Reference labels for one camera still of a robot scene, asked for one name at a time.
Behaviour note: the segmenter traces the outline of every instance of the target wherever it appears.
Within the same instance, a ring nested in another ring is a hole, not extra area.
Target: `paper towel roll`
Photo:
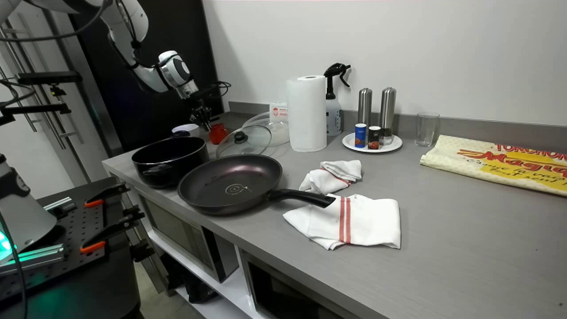
[[[297,152],[327,147],[325,76],[300,76],[288,81],[289,143]]]

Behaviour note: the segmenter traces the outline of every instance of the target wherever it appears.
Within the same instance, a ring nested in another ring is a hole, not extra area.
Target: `green light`
[[[0,260],[13,255],[11,241],[6,237],[4,232],[0,232]]]

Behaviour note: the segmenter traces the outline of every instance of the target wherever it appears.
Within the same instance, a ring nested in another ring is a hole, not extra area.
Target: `black pot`
[[[139,149],[132,156],[141,177],[153,188],[176,188],[181,177],[210,159],[197,136],[171,136]]]

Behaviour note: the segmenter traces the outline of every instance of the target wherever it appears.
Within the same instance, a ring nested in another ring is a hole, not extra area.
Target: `pan handle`
[[[327,196],[321,193],[309,193],[309,191],[298,191],[298,189],[273,189],[268,195],[270,202],[284,200],[284,198],[297,198],[304,200],[320,207],[328,207],[330,203],[336,202],[336,196]]]

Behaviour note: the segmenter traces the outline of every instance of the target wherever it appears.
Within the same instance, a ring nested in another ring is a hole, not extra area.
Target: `pot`
[[[176,188],[185,173],[210,159],[208,147],[197,136],[171,136],[139,149],[132,161],[153,188]]]
[[[277,189],[282,164],[268,156],[247,154],[213,159],[183,177],[180,196],[204,214],[235,214],[263,202],[297,198],[328,207],[336,196]]]

